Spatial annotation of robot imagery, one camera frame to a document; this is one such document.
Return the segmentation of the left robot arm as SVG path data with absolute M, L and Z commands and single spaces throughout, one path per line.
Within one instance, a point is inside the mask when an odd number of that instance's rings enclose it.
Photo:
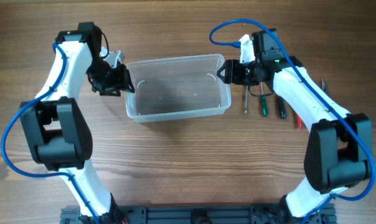
M 93 22 L 59 32 L 49 77 L 32 101 L 21 103 L 18 114 L 33 160 L 45 166 L 47 177 L 67 184 L 82 223 L 127 222 L 93 167 L 92 134 L 77 103 L 84 80 L 101 96 L 135 91 L 121 52 L 110 52 L 104 40 Z

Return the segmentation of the clear plastic container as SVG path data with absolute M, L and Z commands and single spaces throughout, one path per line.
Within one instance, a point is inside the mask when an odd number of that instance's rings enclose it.
M 231 106 L 230 85 L 217 76 L 220 54 L 128 63 L 134 93 L 125 93 L 127 115 L 137 123 L 224 114 Z

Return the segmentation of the red handled cutters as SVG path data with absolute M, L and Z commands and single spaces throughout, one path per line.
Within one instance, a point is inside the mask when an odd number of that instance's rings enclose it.
M 303 128 L 303 122 L 302 122 L 302 120 L 301 120 L 301 118 L 299 117 L 298 114 L 296 114 L 296 120 L 297 120 L 298 129 L 302 129 Z

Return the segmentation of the green handled screwdriver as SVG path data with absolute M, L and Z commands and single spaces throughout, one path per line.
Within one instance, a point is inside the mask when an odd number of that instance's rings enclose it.
M 261 112 L 264 117 L 268 116 L 268 106 L 266 103 L 266 96 L 264 94 L 263 84 L 260 83 L 260 93 L 261 93 Z

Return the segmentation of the orange black needle-nose pliers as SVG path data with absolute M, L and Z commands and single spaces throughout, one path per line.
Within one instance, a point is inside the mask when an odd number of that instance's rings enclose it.
M 322 84 L 322 91 L 327 95 L 329 96 L 329 90 L 328 90 L 328 87 L 326 85 L 326 81 L 325 79 L 321 79 L 321 84 Z

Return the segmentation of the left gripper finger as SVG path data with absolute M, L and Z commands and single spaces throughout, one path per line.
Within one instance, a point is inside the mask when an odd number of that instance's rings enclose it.
M 135 88 L 131 80 L 130 72 L 125 64 L 123 64 L 123 91 L 135 93 Z
M 100 90 L 100 96 L 121 96 L 121 92 L 117 89 Z

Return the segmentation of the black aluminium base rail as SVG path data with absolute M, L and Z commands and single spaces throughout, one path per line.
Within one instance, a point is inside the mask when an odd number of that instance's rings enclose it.
M 246 206 L 219 207 L 146 207 L 120 206 L 122 222 L 119 223 L 283 223 L 279 219 L 279 206 L 276 203 Z M 78 207 L 61 210 L 60 223 L 95 223 L 80 214 Z M 320 212 L 311 215 L 304 223 L 336 224 L 334 204 L 326 205 Z

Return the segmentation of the black red handled screwdriver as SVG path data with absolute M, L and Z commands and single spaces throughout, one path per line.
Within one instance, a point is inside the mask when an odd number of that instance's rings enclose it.
M 277 95 L 278 112 L 281 119 L 286 119 L 286 108 L 284 106 L 284 99 Z

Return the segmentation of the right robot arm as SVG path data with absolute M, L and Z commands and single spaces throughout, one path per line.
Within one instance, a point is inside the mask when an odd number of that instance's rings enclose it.
M 351 114 L 318 87 L 304 65 L 287 54 L 275 29 L 245 34 L 231 46 L 240 49 L 240 58 L 227 60 L 217 76 L 226 84 L 265 83 L 309 131 L 305 177 L 281 199 L 283 221 L 305 222 L 332 199 L 356 201 L 366 196 L 376 171 L 368 117 Z

